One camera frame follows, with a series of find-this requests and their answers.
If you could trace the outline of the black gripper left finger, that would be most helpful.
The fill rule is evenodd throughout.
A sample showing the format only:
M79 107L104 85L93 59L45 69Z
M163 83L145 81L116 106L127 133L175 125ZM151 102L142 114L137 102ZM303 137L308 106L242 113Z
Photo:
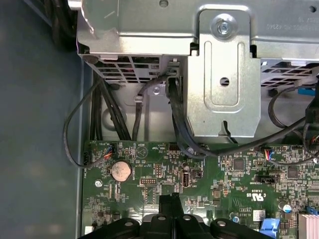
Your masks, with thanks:
M83 236L85 239L173 239L175 196L159 197L159 212L146 216L140 224L132 218L123 218L103 225Z

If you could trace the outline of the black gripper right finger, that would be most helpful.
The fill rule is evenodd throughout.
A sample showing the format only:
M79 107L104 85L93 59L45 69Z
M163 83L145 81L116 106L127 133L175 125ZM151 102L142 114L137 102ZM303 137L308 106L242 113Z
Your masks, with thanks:
M208 226L185 214L178 193L172 194L173 239L258 239L260 233L227 219L216 219Z

